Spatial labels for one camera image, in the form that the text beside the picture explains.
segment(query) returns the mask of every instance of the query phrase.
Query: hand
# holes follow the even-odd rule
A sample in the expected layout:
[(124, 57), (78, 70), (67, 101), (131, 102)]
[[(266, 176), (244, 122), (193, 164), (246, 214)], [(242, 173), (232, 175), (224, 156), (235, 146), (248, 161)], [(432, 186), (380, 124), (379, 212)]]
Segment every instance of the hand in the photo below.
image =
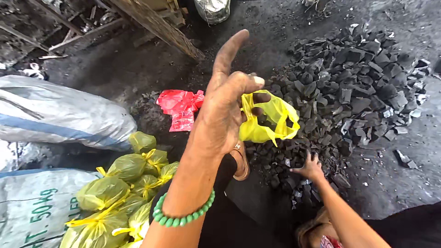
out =
[(318, 160), (318, 154), (316, 153), (314, 159), (311, 159), (311, 153), (309, 150), (306, 150), (305, 165), (300, 169), (290, 169), (290, 171), (299, 173), (313, 182), (325, 178), (325, 174), (321, 169), (321, 162)]
[(193, 125), (186, 151), (222, 158), (237, 144), (243, 121), (241, 96), (259, 90), (265, 84), (264, 79), (243, 72), (230, 75), (231, 62), (248, 37), (248, 30), (236, 33), (217, 53), (204, 104)]

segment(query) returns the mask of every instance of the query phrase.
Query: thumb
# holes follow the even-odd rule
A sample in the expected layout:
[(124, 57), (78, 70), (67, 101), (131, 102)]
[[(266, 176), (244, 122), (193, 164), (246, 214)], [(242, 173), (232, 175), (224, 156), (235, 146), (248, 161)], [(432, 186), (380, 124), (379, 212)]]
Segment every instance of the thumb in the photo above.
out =
[(227, 82), (221, 86), (224, 96), (238, 99), (242, 94), (250, 94), (265, 86), (265, 80), (257, 76), (247, 75), (240, 71), (233, 72)]

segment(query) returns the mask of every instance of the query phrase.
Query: red plastic bag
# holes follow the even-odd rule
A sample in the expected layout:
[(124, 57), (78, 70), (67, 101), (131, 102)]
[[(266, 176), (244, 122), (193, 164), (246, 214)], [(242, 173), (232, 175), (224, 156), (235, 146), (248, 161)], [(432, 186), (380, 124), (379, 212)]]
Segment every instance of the red plastic bag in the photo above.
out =
[(184, 90), (164, 90), (156, 100), (164, 114), (172, 116), (170, 132), (191, 131), (194, 123), (194, 112), (204, 102), (204, 92), (196, 94)]

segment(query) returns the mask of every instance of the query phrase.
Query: white plastic bag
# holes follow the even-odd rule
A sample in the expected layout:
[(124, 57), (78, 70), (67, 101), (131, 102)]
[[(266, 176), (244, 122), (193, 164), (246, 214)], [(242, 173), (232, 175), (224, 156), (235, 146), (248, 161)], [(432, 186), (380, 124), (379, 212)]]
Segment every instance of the white plastic bag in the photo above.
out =
[(80, 142), (125, 151), (136, 129), (128, 111), (105, 98), (36, 78), (0, 77), (2, 140)]
[(58, 248), (78, 218), (75, 194), (98, 173), (30, 169), (0, 173), (0, 247)]
[(218, 24), (230, 16), (231, 0), (194, 0), (199, 15), (208, 24)]

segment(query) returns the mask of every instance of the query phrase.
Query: fingernail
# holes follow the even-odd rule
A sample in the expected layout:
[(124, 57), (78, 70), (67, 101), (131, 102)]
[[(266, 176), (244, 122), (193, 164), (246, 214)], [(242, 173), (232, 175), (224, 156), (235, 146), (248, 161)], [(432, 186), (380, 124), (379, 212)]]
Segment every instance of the fingernail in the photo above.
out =
[(254, 78), (254, 82), (261, 84), (261, 85), (265, 85), (265, 79), (261, 78), (261, 77), (257, 77), (257, 76), (253, 76)]

